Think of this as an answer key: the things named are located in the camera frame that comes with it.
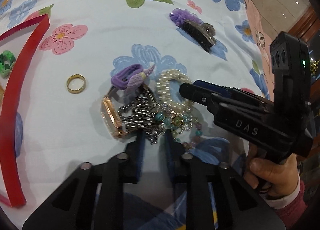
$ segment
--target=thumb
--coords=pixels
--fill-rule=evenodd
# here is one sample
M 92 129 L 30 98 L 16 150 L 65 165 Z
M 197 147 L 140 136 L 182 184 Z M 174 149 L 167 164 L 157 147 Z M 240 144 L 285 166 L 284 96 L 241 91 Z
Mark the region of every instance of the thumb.
M 281 179 L 283 168 L 270 160 L 254 158 L 250 162 L 250 170 L 260 178 L 277 184 Z

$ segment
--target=silver chain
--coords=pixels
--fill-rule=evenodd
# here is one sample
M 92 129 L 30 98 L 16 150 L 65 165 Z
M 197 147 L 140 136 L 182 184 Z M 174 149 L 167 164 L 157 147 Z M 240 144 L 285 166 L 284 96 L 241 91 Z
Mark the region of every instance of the silver chain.
M 157 143 L 159 135 L 164 132 L 164 128 L 155 124 L 153 118 L 156 114 L 152 111 L 153 109 L 154 106 L 150 106 L 148 98 L 140 96 L 136 96 L 130 104 L 120 107 L 118 114 L 122 123 L 125 124 L 125 131 L 130 133 L 138 128 L 143 128 L 151 144 Z M 132 114 L 124 116 L 130 110 Z

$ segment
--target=hair clip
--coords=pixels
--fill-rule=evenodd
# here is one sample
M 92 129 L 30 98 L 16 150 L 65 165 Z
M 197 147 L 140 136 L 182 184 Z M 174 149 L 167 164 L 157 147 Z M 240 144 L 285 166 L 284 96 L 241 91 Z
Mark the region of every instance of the hair clip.
M 216 34 L 216 31 L 213 26 L 208 23 L 199 24 L 195 21 L 186 19 L 181 28 L 193 37 L 207 52 L 210 51 L 212 46 L 217 44 L 217 41 L 213 37 Z

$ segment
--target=bedsheet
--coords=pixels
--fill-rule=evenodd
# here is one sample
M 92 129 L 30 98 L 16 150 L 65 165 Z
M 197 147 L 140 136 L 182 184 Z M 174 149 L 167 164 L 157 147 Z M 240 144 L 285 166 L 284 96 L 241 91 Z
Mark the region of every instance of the bedsheet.
M 209 53 L 171 20 L 169 14 L 175 9 L 213 25 L 217 45 Z M 132 141 L 114 139 L 100 115 L 111 76 L 124 67 L 139 63 L 147 69 L 154 64 L 148 81 L 152 89 L 163 70 L 178 69 L 192 81 L 243 88 L 270 98 L 245 0 L 0 0 L 0 33 L 42 14 L 50 16 L 50 28 L 33 57 L 18 108 L 23 142 L 16 146 L 20 150 L 17 166 L 27 205 L 19 209 L 3 206 L 20 229 L 79 164 L 104 163 Z M 31 32 L 31 28 L 23 30 L 1 42 L 0 51 L 10 50 L 18 56 Z M 87 87 L 73 95 L 65 83 L 77 73 L 86 78 Z M 3 88 L 7 81 L 0 79 Z M 177 101 L 178 89 L 178 83 L 171 84 L 171 95 Z M 203 125 L 202 142 L 192 152 L 213 164 L 229 160 L 241 173 L 248 143 L 215 126 L 204 106 L 195 104 L 192 114 Z M 185 134 L 181 139 L 190 137 Z M 132 224 L 136 217 L 129 216 L 125 229 L 183 228 L 184 186 L 173 195 L 162 140 L 146 145 L 139 184 L 125 186 L 126 204 L 140 204 L 149 215 L 159 217 L 146 215 Z M 5 193 L 3 182 L 0 190 Z M 132 214 L 138 211 L 126 204 Z

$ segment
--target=green hair tie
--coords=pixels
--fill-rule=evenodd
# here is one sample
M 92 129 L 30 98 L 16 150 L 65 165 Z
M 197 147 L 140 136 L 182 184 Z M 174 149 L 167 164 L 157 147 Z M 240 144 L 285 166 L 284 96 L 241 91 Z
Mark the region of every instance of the green hair tie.
M 0 54 L 0 75 L 2 78 L 6 78 L 10 75 L 16 58 L 9 50 L 5 50 Z

